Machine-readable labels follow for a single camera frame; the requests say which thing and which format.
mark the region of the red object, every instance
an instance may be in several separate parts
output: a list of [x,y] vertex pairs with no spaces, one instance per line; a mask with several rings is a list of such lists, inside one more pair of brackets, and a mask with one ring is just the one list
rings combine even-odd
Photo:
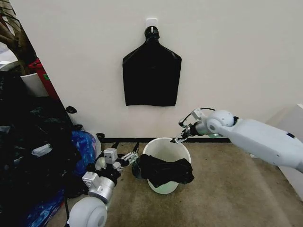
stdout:
[[43,86],[45,87],[48,95],[50,98],[54,100],[60,100],[55,88],[53,87],[53,84],[51,83],[50,79],[48,78],[48,75],[46,71],[43,68],[43,65],[41,64],[40,60],[37,58],[36,61],[31,63],[29,65],[30,69],[35,69],[36,73],[38,74],[41,82],[43,83]]

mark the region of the black baseboard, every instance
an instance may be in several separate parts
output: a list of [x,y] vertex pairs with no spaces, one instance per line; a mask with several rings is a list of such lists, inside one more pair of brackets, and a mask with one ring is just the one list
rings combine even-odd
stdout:
[[[104,143],[148,143],[155,138],[104,138]],[[229,138],[189,138],[185,143],[230,143]]]

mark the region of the white wall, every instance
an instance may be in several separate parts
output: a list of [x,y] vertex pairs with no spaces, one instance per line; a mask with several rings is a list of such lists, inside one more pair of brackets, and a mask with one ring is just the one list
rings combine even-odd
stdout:
[[[303,1],[11,0],[65,106],[107,137],[175,136],[196,107],[268,120],[303,98]],[[125,106],[122,58],[147,17],[182,57],[175,107]]]

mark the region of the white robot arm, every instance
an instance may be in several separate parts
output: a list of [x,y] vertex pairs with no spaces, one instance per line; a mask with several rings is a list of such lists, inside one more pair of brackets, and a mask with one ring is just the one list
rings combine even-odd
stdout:
[[255,120],[235,117],[226,110],[214,111],[206,117],[203,109],[210,108],[195,109],[187,116],[192,115],[198,120],[196,123],[185,125],[187,117],[179,121],[185,129],[171,142],[180,143],[195,135],[227,137],[237,147],[268,163],[292,167],[303,173],[303,143],[291,133]]

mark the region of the beige carpet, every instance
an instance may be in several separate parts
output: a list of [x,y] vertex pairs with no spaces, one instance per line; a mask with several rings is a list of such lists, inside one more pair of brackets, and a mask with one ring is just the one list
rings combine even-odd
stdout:
[[[127,153],[134,143],[121,143]],[[146,144],[140,144],[140,153]],[[228,143],[184,143],[192,159],[192,183],[169,195],[123,169],[106,227],[302,227],[303,204],[280,170]],[[69,200],[70,209],[80,198]],[[48,227],[63,227],[62,207]]]

